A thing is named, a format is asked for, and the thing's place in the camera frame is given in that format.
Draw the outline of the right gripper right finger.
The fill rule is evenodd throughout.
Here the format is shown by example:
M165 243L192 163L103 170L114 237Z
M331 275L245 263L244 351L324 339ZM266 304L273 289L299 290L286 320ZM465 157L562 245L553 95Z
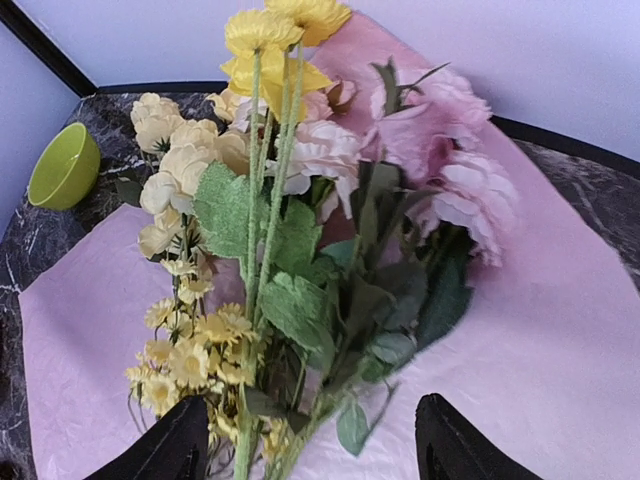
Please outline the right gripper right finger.
M422 479L540 480L492 444L440 394L421 398L415 438Z

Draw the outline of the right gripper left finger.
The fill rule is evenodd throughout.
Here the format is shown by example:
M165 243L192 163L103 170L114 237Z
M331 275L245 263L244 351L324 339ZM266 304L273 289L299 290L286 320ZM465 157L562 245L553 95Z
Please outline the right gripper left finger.
M200 395L187 396L87 480L203 480L207 463L206 403Z

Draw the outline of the small yellow filler flowers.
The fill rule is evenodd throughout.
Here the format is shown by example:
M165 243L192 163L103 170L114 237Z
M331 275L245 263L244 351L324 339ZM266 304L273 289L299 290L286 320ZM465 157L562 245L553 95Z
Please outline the small yellow filler flowers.
M130 398L156 419L178 402L201 395L207 410L208 442L236 446L240 439L240 388L252 386L243 363L254 349L264 365L270 340L252 330L243 300L206 305L210 293L226 287L222 276L234 266L199 254L188 261L161 260L171 276L174 293L154 303L144 323L153 337L137 354L137 365L126 369Z

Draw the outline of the pink carnation stem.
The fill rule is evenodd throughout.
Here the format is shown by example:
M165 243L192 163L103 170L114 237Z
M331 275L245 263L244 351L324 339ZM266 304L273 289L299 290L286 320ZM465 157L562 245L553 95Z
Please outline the pink carnation stem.
M320 202L320 218L326 221L337 207L342 207L345 217L351 219L350 196L358 186L360 138L329 119L331 108L324 93L306 94L303 102L307 117L296 128L285 193L307 192L314 177L330 179L334 191Z

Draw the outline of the yellow rose stem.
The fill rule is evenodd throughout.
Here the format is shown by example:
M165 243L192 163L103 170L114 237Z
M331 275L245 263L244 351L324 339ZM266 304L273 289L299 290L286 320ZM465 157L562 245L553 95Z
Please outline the yellow rose stem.
M302 97L331 83L306 63L304 50L331 37L350 15L338 1L267 1L225 26L233 57L221 69L233 92L251 98L247 210L235 216L244 222L246 244L231 248L217 234L209 244L214 254L239 259L245 314L257 335L263 332L260 294L271 268L294 132L306 115Z

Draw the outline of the yellow daisy bunch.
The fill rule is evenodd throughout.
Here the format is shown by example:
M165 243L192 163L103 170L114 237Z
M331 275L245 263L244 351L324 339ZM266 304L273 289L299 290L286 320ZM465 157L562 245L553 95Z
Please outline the yellow daisy bunch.
M249 172L249 108L251 99L226 88L206 97L218 120L187 120L178 104L156 93L144 93L133 103L130 118L141 151L159 159L158 171L142 187L141 208L154 223L141 230L138 244L148 259L168 251L182 231L182 220L193 214L200 178L214 162L237 175Z

